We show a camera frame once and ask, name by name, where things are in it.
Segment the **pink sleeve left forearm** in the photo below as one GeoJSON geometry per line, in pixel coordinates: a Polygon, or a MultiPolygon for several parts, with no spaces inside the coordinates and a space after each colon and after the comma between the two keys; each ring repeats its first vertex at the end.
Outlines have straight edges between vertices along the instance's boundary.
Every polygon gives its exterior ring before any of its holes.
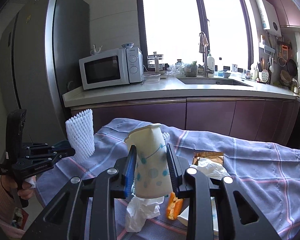
{"type": "Polygon", "coordinates": [[[14,200],[7,194],[0,182],[0,227],[9,239],[21,239],[25,231],[11,225],[14,213],[14,200]]]}

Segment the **left hand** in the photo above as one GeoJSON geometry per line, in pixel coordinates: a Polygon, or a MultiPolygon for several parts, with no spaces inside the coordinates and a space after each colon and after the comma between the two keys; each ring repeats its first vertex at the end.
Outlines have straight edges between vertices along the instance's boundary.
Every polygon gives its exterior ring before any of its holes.
{"type": "MultiPolygon", "coordinates": [[[[0,181],[1,181],[2,187],[9,194],[12,194],[12,189],[18,188],[17,183],[9,176],[1,176],[0,181]]],[[[24,200],[29,200],[34,195],[34,189],[32,189],[31,186],[32,186],[31,184],[24,181],[23,185],[22,185],[22,189],[18,190],[18,192],[17,192],[18,196],[24,200]]]]}

